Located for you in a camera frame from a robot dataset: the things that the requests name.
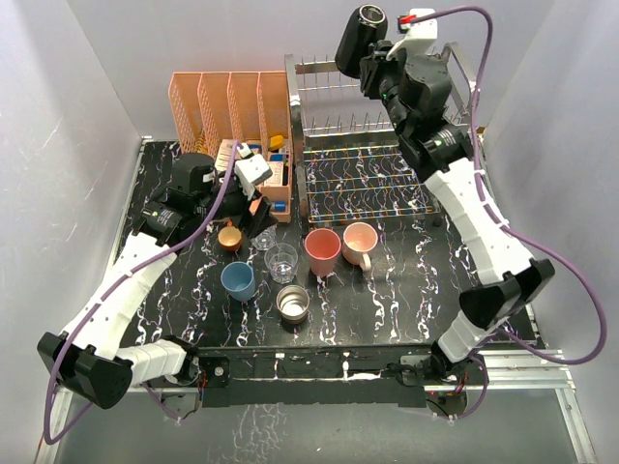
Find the clear faceted glass cup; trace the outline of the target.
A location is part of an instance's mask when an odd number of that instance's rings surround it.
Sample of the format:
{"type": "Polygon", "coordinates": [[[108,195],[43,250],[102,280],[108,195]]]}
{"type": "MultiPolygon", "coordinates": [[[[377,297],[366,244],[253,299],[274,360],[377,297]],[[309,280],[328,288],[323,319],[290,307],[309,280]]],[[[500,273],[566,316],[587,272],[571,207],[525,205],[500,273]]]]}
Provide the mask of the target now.
{"type": "Polygon", "coordinates": [[[251,240],[252,245],[259,251],[266,251],[277,242],[277,227],[268,227],[251,240]]]}

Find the small orange ceramic mug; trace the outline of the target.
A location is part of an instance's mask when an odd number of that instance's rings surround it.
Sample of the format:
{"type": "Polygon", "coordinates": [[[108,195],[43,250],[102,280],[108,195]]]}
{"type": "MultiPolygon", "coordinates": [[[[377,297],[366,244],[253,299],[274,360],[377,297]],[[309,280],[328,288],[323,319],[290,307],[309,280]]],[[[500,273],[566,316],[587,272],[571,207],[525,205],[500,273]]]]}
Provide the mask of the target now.
{"type": "Polygon", "coordinates": [[[242,245],[243,234],[237,227],[228,225],[220,230],[218,241],[225,250],[236,252],[242,245]]]}

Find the black ceramic mug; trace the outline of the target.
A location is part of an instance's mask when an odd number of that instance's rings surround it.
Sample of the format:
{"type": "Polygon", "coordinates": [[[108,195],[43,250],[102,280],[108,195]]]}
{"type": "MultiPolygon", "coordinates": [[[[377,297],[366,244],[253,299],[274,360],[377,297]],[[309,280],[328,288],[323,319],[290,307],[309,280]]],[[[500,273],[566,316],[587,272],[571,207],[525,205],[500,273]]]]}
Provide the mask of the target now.
{"type": "Polygon", "coordinates": [[[360,78],[360,61],[368,56],[372,43],[383,40],[388,30],[388,19],[383,10],[365,4],[349,17],[335,55],[338,70],[351,78],[360,78]]]}

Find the blue plastic tumbler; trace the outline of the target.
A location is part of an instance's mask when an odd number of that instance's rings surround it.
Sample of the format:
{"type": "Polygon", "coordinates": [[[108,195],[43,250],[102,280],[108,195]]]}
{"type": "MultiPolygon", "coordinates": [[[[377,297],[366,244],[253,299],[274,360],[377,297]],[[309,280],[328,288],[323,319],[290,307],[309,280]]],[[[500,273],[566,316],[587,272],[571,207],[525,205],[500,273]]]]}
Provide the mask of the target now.
{"type": "Polygon", "coordinates": [[[244,303],[255,292],[253,268],[245,262],[232,262],[221,271],[221,285],[234,300],[244,303]]]}

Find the pink plastic tumbler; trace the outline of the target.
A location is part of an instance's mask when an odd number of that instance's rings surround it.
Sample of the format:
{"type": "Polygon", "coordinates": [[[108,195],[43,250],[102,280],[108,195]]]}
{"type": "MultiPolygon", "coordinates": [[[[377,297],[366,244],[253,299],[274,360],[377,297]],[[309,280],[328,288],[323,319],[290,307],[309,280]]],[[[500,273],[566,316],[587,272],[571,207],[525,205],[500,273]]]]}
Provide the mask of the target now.
{"type": "Polygon", "coordinates": [[[304,246],[310,270],[317,277],[327,276],[334,270],[341,250],[337,232],[328,228],[314,229],[306,236],[304,246]]]}

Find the brown and cream cup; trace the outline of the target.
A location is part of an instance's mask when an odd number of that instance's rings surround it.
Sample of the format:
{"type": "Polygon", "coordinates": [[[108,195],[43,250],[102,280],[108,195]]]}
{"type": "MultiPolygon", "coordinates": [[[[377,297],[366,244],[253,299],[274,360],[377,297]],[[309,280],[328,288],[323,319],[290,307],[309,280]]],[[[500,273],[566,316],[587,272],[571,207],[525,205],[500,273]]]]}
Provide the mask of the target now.
{"type": "Polygon", "coordinates": [[[308,316],[310,297],[299,285],[286,285],[277,295],[277,309],[281,318],[290,324],[300,324],[308,316]]]}

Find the pink textured mug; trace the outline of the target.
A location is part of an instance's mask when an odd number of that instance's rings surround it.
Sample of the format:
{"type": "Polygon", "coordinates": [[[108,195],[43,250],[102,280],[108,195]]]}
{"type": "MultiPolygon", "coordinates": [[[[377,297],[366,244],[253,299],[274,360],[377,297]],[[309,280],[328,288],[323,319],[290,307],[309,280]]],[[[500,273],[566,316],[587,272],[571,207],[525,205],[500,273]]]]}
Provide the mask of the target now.
{"type": "Polygon", "coordinates": [[[370,271],[370,256],[378,243],[376,230],[366,222],[355,222],[345,228],[342,238],[344,258],[363,272],[370,271]]]}

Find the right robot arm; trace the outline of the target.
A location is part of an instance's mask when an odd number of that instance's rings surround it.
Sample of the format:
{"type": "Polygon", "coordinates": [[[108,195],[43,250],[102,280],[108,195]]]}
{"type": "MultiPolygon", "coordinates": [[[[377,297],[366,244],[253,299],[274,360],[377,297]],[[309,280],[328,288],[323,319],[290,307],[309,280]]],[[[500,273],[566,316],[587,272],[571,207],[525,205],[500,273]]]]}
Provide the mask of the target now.
{"type": "Polygon", "coordinates": [[[369,45],[360,61],[362,92],[383,103],[403,159],[450,217],[480,281],[459,295],[456,318],[423,363],[428,374],[451,384],[464,374],[469,355],[544,289],[554,268],[487,214],[489,202],[479,198],[475,184],[471,140],[444,116],[452,88],[446,63],[404,50],[390,58],[391,47],[386,40],[369,45]]]}

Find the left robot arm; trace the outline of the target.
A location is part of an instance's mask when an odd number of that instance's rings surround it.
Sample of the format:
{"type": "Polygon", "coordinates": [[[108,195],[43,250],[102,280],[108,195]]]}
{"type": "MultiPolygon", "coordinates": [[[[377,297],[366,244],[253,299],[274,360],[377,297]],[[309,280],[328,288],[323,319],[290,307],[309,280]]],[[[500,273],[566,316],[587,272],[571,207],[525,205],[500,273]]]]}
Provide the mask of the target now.
{"type": "Polygon", "coordinates": [[[44,333],[37,351],[61,385],[102,409],[116,405],[129,387],[168,376],[187,386],[199,374],[199,361],[182,341],[162,340],[123,348],[120,342],[160,276],[171,267],[188,239],[203,231],[213,212],[230,219],[253,238],[276,224],[271,202],[258,185],[273,174],[259,154],[234,162],[227,174],[212,158],[193,153],[172,165],[168,183],[145,202],[116,262],[87,305],[59,334],[44,333]]]}

